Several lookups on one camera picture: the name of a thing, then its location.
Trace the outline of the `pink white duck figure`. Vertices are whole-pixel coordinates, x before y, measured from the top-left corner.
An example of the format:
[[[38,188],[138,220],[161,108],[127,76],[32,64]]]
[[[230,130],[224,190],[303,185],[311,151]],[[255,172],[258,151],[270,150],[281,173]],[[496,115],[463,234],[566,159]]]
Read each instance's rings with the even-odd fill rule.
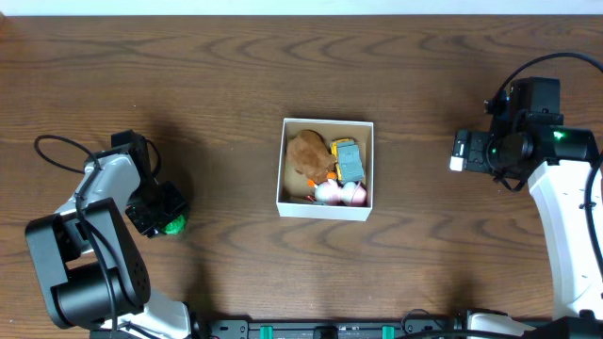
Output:
[[[341,186],[334,179],[321,184],[308,180],[307,185],[314,189],[313,196],[321,202],[327,202],[327,205],[343,203],[346,206],[362,207],[367,203],[367,191],[360,182],[347,182]]]

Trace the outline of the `yellow grey toy car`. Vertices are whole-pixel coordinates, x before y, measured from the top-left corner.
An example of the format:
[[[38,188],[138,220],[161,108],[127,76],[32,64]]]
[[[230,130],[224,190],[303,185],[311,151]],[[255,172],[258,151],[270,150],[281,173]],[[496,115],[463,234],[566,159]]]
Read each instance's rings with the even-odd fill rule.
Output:
[[[331,143],[331,152],[336,159],[335,172],[341,183],[360,182],[364,179],[360,149],[352,138],[336,139]]]

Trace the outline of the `green round spinner toy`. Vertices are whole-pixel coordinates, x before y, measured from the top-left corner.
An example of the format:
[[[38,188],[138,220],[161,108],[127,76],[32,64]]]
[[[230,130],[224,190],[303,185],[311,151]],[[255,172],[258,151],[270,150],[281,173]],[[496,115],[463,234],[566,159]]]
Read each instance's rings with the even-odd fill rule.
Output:
[[[186,225],[187,218],[184,215],[180,215],[164,226],[162,232],[167,235],[177,235],[186,229]]]

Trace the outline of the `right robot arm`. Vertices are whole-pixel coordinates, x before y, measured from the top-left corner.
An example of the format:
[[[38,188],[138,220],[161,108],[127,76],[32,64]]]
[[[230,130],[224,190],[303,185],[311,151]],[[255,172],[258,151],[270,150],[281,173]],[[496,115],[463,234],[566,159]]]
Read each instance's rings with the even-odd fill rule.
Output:
[[[460,130],[449,167],[486,173],[512,192],[526,188],[542,221],[553,280],[553,319],[534,327],[472,311],[469,337],[599,338],[602,335],[602,157],[594,134],[567,128],[561,83],[507,81],[486,103],[488,131]]]

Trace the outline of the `brown plush toy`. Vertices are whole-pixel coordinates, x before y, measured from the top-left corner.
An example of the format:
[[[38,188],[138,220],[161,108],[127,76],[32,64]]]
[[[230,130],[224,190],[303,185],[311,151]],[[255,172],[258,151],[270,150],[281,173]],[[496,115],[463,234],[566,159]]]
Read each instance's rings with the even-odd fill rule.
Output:
[[[321,136],[312,130],[302,130],[288,141],[286,159],[293,169],[307,179],[320,184],[334,171],[336,158]]]

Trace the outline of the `pig face rattle drum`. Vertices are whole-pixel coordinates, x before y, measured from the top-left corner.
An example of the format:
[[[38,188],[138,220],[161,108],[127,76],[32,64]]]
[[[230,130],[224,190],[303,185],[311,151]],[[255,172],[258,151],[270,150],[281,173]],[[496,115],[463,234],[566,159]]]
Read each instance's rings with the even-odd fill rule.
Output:
[[[327,202],[321,202],[317,200],[314,196],[304,196],[304,197],[290,197],[289,203],[297,203],[297,204],[313,204],[313,205],[327,205]]]

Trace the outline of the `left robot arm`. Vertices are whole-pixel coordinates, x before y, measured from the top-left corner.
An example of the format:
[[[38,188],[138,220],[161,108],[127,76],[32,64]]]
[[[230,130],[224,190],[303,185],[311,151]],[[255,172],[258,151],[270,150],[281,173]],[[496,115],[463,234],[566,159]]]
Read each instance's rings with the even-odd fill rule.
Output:
[[[44,303],[62,329],[92,338],[203,338],[182,301],[152,288],[128,231],[149,238],[184,231],[189,205],[172,182],[160,184],[154,144],[127,130],[107,151],[89,153],[82,182],[53,214],[24,231]]]

